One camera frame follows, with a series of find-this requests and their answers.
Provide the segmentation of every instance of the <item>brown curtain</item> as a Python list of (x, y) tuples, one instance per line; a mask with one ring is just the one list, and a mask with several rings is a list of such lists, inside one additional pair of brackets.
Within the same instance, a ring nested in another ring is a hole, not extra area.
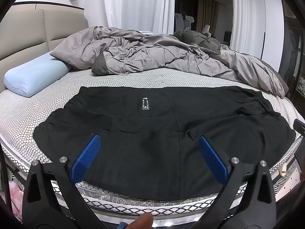
[(218, 2), (214, 0), (198, 0), (196, 31), (202, 32), (205, 25), (210, 25), (209, 32), (215, 33), (218, 15)]

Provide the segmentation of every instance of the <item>black shorts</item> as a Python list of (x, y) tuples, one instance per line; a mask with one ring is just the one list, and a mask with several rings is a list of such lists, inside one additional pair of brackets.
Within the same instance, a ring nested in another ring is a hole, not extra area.
[[(143, 109), (148, 100), (149, 110)], [(207, 135), (213, 147), (243, 163), (275, 164), (295, 131), (261, 92), (220, 88), (136, 89), (81, 87), (63, 109), (33, 133), (52, 161), (81, 154), (92, 133), (101, 149), (84, 180), (123, 195), (180, 200), (219, 192), (198, 151)]]

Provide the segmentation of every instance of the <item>blue object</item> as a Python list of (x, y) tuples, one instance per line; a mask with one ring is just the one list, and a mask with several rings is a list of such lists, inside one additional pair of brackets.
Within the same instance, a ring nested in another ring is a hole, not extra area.
[(216, 181), (225, 186), (228, 181), (228, 169), (204, 136), (199, 138), (198, 147)]
[(126, 228), (126, 226), (128, 226), (128, 224), (127, 223), (125, 223), (125, 222), (121, 222), (117, 227), (116, 227), (116, 229), (125, 229)]
[(31, 97), (63, 77), (71, 69), (48, 52), (8, 70), (4, 75), (3, 82), (10, 91)]
[(86, 172), (90, 168), (95, 156), (101, 149), (101, 138), (95, 134), (85, 150), (81, 153), (74, 165), (71, 167), (71, 181), (72, 183), (79, 183), (83, 180)]

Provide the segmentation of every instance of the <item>pink fabric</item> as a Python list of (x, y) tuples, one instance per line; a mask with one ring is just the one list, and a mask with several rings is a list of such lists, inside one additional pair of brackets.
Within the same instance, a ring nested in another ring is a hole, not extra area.
[[(12, 200), (12, 208), (13, 214), (22, 219), (22, 199), (23, 199), (23, 192), (19, 189), (18, 185), (12, 181), (10, 182), (10, 193), (11, 193), (11, 200)], [(5, 201), (4, 192), (0, 192), (1, 198)]]

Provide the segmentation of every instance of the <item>bed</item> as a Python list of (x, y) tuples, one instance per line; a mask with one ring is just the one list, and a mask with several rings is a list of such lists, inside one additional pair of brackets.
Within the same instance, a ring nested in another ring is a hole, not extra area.
[[(24, 30), (24, 32), (31, 33), (30, 30), (32, 30), (39, 33), (36, 33), (37, 37), (23, 38), (31, 39), (31, 42), (24, 42), (20, 46), (12, 44), (13, 48), (8, 46), (0, 48), (1, 78), (8, 69), (53, 50), (67, 36), (88, 27), (83, 10), (80, 8), (58, 4), (18, 4), (11, 8), (0, 24), (0, 32), (7, 32), (6, 37), (8, 39), (12, 35), (14, 39), (13, 31), (11, 34), (8, 32), (10, 23), (16, 27), (20, 26), (14, 24), (17, 21), (16, 18), (27, 19), (28, 24), (25, 23), (25, 27), (29, 27), (29, 29)], [(4, 45), (3, 39), (0, 42), (0, 46), (2, 45)], [(127, 86), (134, 88), (240, 86), (258, 91), (258, 89), (242, 83), (167, 68), (132, 73), (126, 76), (110, 75), (101, 77), (93, 76), (90, 69), (70, 71), (31, 98), (4, 89), (1, 82), (0, 142), (7, 156), (10, 178), (17, 182), (21, 189), (24, 188), (22, 183), (26, 179), (33, 160), (39, 159), (42, 163), (50, 162), (37, 147), (32, 137), (34, 128), (45, 121), (52, 111), (62, 108), (69, 99), (78, 93), (81, 86)], [(291, 128), (294, 119), (298, 118), (304, 121), (288, 99), (281, 99), (266, 92), (262, 93), (264, 98), (270, 101), (274, 111), (280, 112)], [(287, 190), (292, 189), (299, 182), (300, 166), (294, 152), (300, 145), (301, 140), (301, 135), (296, 133), (294, 143), (287, 146), (286, 154), (270, 169), (276, 200), (282, 198)], [(287, 171), (286, 175), (281, 177), (279, 173), (282, 171), (281, 167), (284, 164), (287, 164)], [(52, 185), (60, 204), (66, 206), (56, 182), (53, 182)], [(217, 195), (180, 201), (153, 201), (116, 194), (111, 190), (105, 190), (84, 181), (76, 185), (99, 219), (112, 223), (130, 222), (137, 215), (151, 212), (154, 216), (158, 216), (154, 221), (154, 227), (198, 220)], [(239, 204), (245, 187), (246, 184), (240, 187), (232, 207)]]

